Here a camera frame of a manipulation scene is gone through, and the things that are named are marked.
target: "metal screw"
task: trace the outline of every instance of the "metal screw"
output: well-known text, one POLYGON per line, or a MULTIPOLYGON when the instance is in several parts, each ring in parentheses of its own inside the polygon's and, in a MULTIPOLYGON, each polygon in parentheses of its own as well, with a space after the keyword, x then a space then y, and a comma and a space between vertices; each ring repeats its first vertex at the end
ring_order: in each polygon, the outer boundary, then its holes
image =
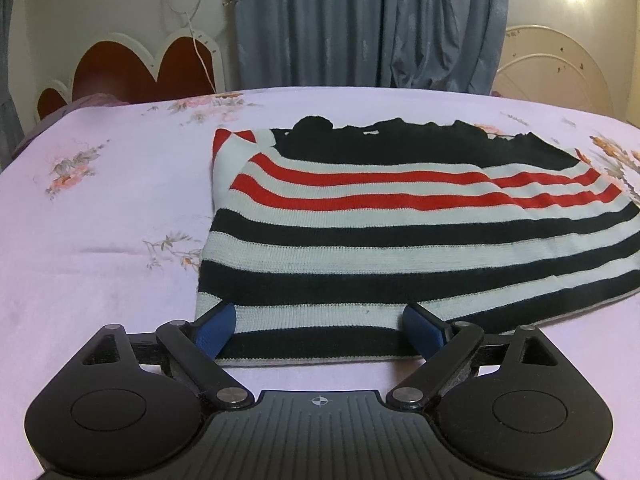
POLYGON ((418 402, 424 397, 424 394, 418 388, 404 387, 395 389, 392 396, 395 400, 408 404, 410 402, 418 402))
POLYGON ((249 396, 249 393, 244 388, 236 388, 234 386, 230 388, 222 388, 218 392, 218 398, 222 402, 228 402, 229 404, 237 404, 242 402, 249 396))

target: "red stripe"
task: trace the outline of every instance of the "red stripe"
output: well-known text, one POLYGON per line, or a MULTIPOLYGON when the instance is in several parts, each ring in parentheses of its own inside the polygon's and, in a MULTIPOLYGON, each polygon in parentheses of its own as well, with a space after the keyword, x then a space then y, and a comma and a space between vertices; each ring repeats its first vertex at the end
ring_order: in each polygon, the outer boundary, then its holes
POLYGON ((255 135, 251 130, 242 130, 241 132, 234 132, 238 137, 250 142, 255 142, 255 135))
POLYGON ((261 187, 252 177, 239 174, 231 185, 251 197, 254 202, 268 207, 302 211, 343 211, 351 209, 415 209, 434 211, 457 207, 489 207, 513 204, 524 209, 542 209, 551 205, 571 207, 591 202, 609 203, 620 194, 620 188, 610 184, 606 190, 595 194, 582 191, 576 194, 550 195, 541 193, 531 198, 514 198, 506 193, 493 192, 481 196, 430 195, 417 196, 407 193, 363 194, 338 198, 289 198, 277 195, 261 187))
POLYGON ((552 175, 548 173, 527 173, 523 171, 513 176, 490 178, 479 171, 468 173, 445 173, 443 171, 405 171, 403 173, 307 173, 290 170, 275 164, 264 153, 258 153, 250 160, 268 175, 292 184, 304 186, 346 186, 349 184, 384 184, 389 182, 442 182, 446 184, 478 184, 491 182, 498 187, 521 187, 536 182, 549 186, 551 184, 582 184, 590 186, 600 174, 593 168, 576 177, 552 175))
POLYGON ((225 130, 224 128, 218 128, 216 130, 216 133, 213 135, 213 146, 211 147, 213 160, 216 160, 216 155, 229 137, 231 137, 231 132, 229 130, 225 130))

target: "white stripe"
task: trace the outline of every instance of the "white stripe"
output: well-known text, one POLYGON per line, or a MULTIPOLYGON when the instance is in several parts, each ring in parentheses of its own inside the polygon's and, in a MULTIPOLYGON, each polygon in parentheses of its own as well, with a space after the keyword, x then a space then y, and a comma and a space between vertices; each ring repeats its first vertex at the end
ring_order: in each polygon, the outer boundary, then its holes
MULTIPOLYGON (((216 363, 222 367, 233 367, 233 368, 255 368, 255 367, 265 367, 265 366, 284 366, 284 365, 328 365, 328 364, 339 364, 339 363, 365 363, 369 362, 373 365, 382 364, 383 366, 386 361, 415 361, 414 356, 396 356, 396 355, 358 355, 358 356, 344 356, 344 357, 311 357, 309 359, 216 359, 216 363)), ((389 379, 389 384, 396 380, 398 373, 395 371, 393 373, 393 378, 389 379)))
POLYGON ((640 215, 603 231, 495 245, 289 247, 210 232, 202 258, 233 269, 291 274, 410 274, 528 264, 609 247, 640 230, 640 215))
POLYGON ((616 278, 632 270, 638 270, 639 267, 640 252, 621 260, 612 260, 596 269, 582 270, 564 276, 548 276, 542 280, 519 283, 465 296, 455 296, 444 300, 421 301, 420 304, 441 319, 453 319, 517 301, 528 300, 543 294, 558 292, 564 288, 575 288, 600 280, 616 278))
POLYGON ((610 182, 603 176, 593 184, 539 184, 532 182, 526 186, 501 188, 491 182, 476 184, 450 184, 447 182, 385 182, 375 184, 348 184, 342 186, 306 186, 284 182, 265 173, 260 166, 250 162, 243 170, 256 180, 264 189, 286 198, 338 198, 344 196, 366 194, 395 194, 406 193, 414 196, 481 196, 487 193, 500 192, 514 198, 531 198, 541 193, 551 195, 577 194, 583 191, 601 193, 610 186, 610 182))
POLYGON ((484 173, 490 178, 513 176, 523 171, 527 173, 546 173, 556 176, 574 178, 589 171, 591 166, 586 162, 576 159, 575 166, 565 170, 546 170, 529 164, 504 164, 480 168, 473 164, 440 164, 437 162, 415 162, 411 164, 325 164, 323 162, 309 162, 285 158, 275 148, 265 148, 262 152, 275 164, 288 170, 305 171, 305 173, 404 173, 406 171, 441 171, 443 173, 484 173))
POLYGON ((273 146, 276 143, 276 139, 273 136, 273 132, 266 128, 258 128, 257 130, 251 130, 255 137, 255 142, 260 148, 273 146))
MULTIPOLYGON (((220 302, 199 292, 196 319, 220 302)), ((405 303, 327 303, 277 306, 236 305, 236 334, 255 330, 277 330, 302 326, 382 326, 400 329, 405 303)))
POLYGON ((196 319, 211 310, 222 301, 219 297, 206 292, 199 292, 196 297, 196 319))
POLYGON ((229 197, 229 187, 258 150, 257 144, 238 136, 230 136, 222 144, 212 168, 212 197, 216 210, 224 206, 229 197))
POLYGON ((385 227, 403 225, 442 225, 509 222, 513 220, 592 218, 606 212, 618 212, 631 202, 621 193, 608 204, 591 202, 587 205, 542 209, 523 209, 507 204, 489 207, 459 207, 436 211, 415 209, 359 209, 340 211, 283 210, 255 203, 243 192, 230 189, 225 207, 249 220, 299 227, 385 227))

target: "floral bedsheet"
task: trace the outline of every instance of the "floral bedsheet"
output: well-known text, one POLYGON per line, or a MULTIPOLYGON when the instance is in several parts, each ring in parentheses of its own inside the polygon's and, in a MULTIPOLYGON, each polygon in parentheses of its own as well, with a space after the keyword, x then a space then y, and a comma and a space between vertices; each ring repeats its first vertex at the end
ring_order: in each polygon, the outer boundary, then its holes
MULTIPOLYGON (((492 135, 534 132, 578 150, 640 205, 640 130, 529 102, 404 89, 285 88, 75 110, 0 174, 3 478, 26 480, 41 472, 22 430, 24 412, 102 325, 148 332, 171 319, 193 319, 200 250, 214 204, 222 203, 253 155, 246 143, 226 142, 218 154, 223 164, 212 176, 215 130, 290 128, 307 115, 336 126, 401 117, 463 120, 492 135)), ((545 328, 614 413, 616 434, 601 467, 610 478, 634 478, 640 468, 632 452, 640 445, 633 423, 640 416, 633 356, 640 352, 639 306, 634 296, 545 328)), ((334 389, 359 378, 358 384, 384 393, 397 379, 389 364, 327 366, 313 376, 325 373, 334 389)), ((255 373, 240 370, 237 377, 258 394, 265 376, 258 381, 255 373)), ((312 384, 303 368, 297 377, 309 379, 296 387, 312 384)))

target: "red headboard panel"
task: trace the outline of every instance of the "red headboard panel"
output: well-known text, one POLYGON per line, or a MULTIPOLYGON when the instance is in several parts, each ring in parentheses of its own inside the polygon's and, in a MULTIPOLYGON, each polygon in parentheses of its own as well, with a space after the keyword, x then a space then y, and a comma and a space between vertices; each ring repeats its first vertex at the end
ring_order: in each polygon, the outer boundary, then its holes
MULTIPOLYGON (((196 46, 215 85, 211 52, 200 41, 196 40, 196 46)), ((129 47, 117 41, 99 41, 84 53, 76 67, 71 100, 105 93, 138 104, 213 93, 190 36, 174 40, 159 62, 156 81, 129 47)), ((38 115, 42 119, 65 104, 57 89, 46 88, 38 99, 38 115)))

